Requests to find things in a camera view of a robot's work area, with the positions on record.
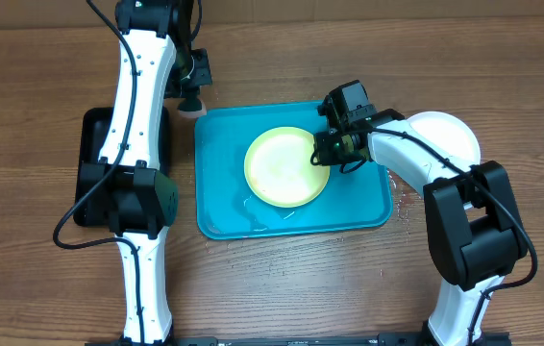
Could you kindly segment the yellow-green plate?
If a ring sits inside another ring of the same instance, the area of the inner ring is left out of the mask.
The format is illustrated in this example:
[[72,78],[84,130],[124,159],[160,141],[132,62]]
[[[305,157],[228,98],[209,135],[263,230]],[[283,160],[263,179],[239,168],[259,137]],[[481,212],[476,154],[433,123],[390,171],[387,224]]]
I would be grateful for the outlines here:
[[263,202],[278,208],[301,207],[326,187],[330,168],[310,162],[314,136],[297,127],[277,127],[258,136],[244,159],[247,185]]

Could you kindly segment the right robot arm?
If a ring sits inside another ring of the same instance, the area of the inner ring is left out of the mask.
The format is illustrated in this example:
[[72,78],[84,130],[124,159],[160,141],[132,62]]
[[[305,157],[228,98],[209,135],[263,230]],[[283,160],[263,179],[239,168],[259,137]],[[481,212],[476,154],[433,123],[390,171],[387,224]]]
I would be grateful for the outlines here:
[[328,129],[314,137],[312,165],[342,173],[373,161],[420,194],[429,252],[442,278],[431,316],[418,333],[379,334],[378,345],[508,345],[481,323],[494,292],[529,283],[537,254],[505,169],[481,161],[472,130],[441,111],[405,117],[376,110],[358,80],[336,87],[317,111]]

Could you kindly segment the green and pink sponge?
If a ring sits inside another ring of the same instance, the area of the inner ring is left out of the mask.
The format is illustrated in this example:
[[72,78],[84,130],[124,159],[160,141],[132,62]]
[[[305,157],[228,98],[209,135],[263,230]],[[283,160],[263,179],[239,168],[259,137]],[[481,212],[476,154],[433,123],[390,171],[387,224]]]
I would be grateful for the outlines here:
[[178,105],[179,115],[184,118],[199,118],[208,113],[205,103],[198,97],[188,97]]

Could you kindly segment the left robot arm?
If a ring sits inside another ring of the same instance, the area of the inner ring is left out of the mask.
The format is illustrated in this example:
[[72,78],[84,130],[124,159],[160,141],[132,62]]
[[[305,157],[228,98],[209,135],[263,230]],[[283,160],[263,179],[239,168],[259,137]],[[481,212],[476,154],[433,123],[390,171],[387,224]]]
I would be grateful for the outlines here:
[[120,1],[111,30],[119,39],[114,104],[83,123],[74,222],[106,226],[122,261],[126,318],[119,345],[169,345],[172,314],[164,246],[179,202],[168,176],[167,98],[182,114],[201,116],[210,84],[208,54],[195,49],[199,1]]

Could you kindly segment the white plate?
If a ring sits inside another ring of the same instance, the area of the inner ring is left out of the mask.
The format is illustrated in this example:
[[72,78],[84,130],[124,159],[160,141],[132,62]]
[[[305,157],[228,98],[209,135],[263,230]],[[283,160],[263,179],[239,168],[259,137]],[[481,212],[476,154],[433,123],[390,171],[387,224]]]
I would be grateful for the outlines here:
[[454,157],[481,162],[480,144],[473,131],[459,118],[442,111],[422,111],[408,119],[411,128]]

